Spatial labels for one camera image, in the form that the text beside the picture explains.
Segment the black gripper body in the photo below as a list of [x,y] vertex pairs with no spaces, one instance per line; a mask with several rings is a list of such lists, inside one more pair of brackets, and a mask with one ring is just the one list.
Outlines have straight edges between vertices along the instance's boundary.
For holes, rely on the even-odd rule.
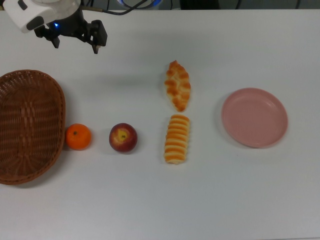
[[66,37],[80,37],[87,34],[87,22],[81,9],[76,10],[71,16],[57,19],[47,24],[55,34]]

